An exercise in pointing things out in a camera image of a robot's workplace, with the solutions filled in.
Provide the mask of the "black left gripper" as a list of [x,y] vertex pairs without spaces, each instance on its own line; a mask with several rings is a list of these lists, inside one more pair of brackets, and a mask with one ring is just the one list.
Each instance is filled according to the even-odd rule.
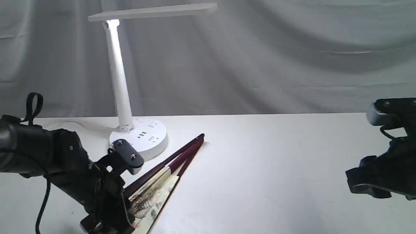
[[110,166],[111,155],[97,162],[87,153],[58,153],[53,159],[52,184],[80,203],[87,217],[80,222],[88,234],[128,234],[133,231],[131,203],[125,181]]

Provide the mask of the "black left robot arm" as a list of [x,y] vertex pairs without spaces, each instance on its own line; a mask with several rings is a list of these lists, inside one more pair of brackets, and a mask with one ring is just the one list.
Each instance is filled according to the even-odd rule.
[[47,190],[55,185],[80,203],[88,216],[81,222],[89,234],[131,234],[134,215],[124,194],[121,174],[131,171],[138,153],[125,139],[93,162],[75,131],[43,129],[21,124],[12,116],[1,119],[1,172],[24,178],[42,176]]

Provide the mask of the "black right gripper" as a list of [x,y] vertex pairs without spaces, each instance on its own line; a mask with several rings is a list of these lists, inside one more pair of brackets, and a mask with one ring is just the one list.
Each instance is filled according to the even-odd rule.
[[368,194],[376,199],[391,198],[392,193],[407,200],[416,198],[416,143],[414,137],[399,137],[389,142],[380,156],[361,159],[359,166],[346,170],[353,194]]

